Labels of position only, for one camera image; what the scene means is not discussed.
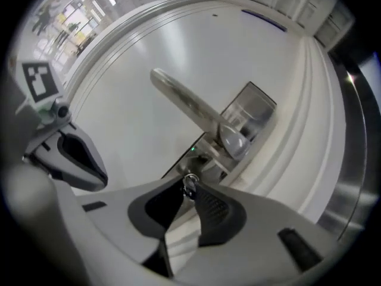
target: black rubber pad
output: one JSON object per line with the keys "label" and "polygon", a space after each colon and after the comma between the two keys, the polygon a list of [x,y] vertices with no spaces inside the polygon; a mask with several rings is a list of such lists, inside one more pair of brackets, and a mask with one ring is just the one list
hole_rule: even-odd
{"label": "black rubber pad", "polygon": [[162,240],[183,198],[183,182],[179,176],[132,201],[128,216],[141,234]]}
{"label": "black rubber pad", "polygon": [[88,203],[84,204],[82,207],[85,210],[85,212],[94,211],[96,209],[100,209],[101,207],[105,207],[107,204],[105,204],[103,201],[96,201],[94,203]]}
{"label": "black rubber pad", "polygon": [[246,223],[246,211],[241,203],[210,186],[196,186],[195,206],[201,221],[199,247],[228,242]]}
{"label": "black rubber pad", "polygon": [[294,229],[285,228],[278,233],[282,243],[299,267],[307,271],[322,261],[322,257]]}

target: black gripper pad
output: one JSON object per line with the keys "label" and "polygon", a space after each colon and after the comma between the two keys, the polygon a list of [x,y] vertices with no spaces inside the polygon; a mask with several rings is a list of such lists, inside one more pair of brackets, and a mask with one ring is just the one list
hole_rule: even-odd
{"label": "black gripper pad", "polygon": [[144,236],[163,240],[183,198],[182,178],[172,179],[132,201],[128,208],[129,219]]}
{"label": "black gripper pad", "polygon": [[245,225],[241,203],[210,186],[196,186],[195,206],[201,221],[199,247],[225,244]]}

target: white wall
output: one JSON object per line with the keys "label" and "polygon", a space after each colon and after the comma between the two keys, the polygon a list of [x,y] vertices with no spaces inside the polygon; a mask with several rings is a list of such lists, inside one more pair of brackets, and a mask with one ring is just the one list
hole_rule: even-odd
{"label": "white wall", "polygon": [[381,112],[381,64],[376,53],[365,63],[360,70],[367,79]]}
{"label": "white wall", "polygon": [[281,11],[283,14],[291,16],[301,0],[277,0],[276,9]]}
{"label": "white wall", "polygon": [[318,31],[328,15],[332,12],[338,0],[309,0],[298,22],[303,24],[308,35],[312,36]]}

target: person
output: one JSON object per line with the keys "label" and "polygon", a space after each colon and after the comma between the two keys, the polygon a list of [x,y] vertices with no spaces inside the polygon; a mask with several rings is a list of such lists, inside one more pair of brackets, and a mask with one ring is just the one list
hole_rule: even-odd
{"label": "person", "polygon": [[[61,1],[60,0],[56,0],[54,1],[50,7],[49,7],[49,13],[50,13],[50,20],[49,20],[49,23],[51,23],[52,19],[55,18],[59,13],[60,13],[60,7],[61,7]],[[46,27],[48,25],[46,25],[42,30],[45,32],[46,31]]]}
{"label": "person", "polygon": [[38,21],[35,23],[35,25],[32,27],[32,32],[34,32],[38,26],[40,26],[37,36],[39,36],[42,32],[42,30],[48,25],[50,21],[50,5],[48,4],[45,8],[43,8],[39,14],[38,14]]}
{"label": "person", "polygon": [[79,56],[84,49],[87,48],[87,46],[94,40],[96,34],[91,34],[89,37],[87,37],[80,45],[78,45],[77,53],[76,55]]}
{"label": "person", "polygon": [[62,45],[65,42],[65,40],[69,37],[69,34],[71,34],[72,31],[75,31],[76,29],[78,29],[80,24],[81,22],[78,22],[76,24],[69,23],[67,27],[69,33],[66,32],[65,30],[62,30],[61,33],[58,35],[57,39],[55,40],[56,42],[58,42],[58,45]]}

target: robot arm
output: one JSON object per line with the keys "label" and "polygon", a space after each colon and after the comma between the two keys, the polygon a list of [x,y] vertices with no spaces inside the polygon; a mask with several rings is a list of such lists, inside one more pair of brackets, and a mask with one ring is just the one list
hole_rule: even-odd
{"label": "robot arm", "polygon": [[[27,68],[26,73],[25,80],[32,71]],[[47,73],[38,73],[44,89],[36,72],[28,88],[48,90]],[[5,177],[5,201],[40,248],[80,284],[283,283],[308,275],[309,268],[323,263],[336,248],[334,237],[287,206],[226,186],[207,186],[194,175],[75,196],[67,183],[90,191],[107,183],[107,174],[102,178],[100,172],[102,160],[90,138],[71,122],[62,93],[35,91],[40,96],[35,101],[32,90],[20,92],[26,90],[20,82],[10,112],[16,113],[18,130],[22,126],[25,131],[22,140],[6,142],[19,142],[16,156],[24,153],[54,180],[28,164],[15,165]],[[53,122],[41,121],[42,103]],[[65,116],[62,107],[67,107]],[[16,127],[7,131],[14,133]],[[93,165],[85,162],[81,149]],[[98,177],[90,178],[91,171]],[[185,198],[195,203],[201,235],[196,235],[198,246],[186,266],[174,273],[164,236]]]}
{"label": "robot arm", "polygon": [[17,61],[16,82],[25,95],[18,114],[28,105],[39,117],[24,156],[54,179],[73,187],[99,191],[108,181],[94,143],[72,122],[64,88],[47,61]]}

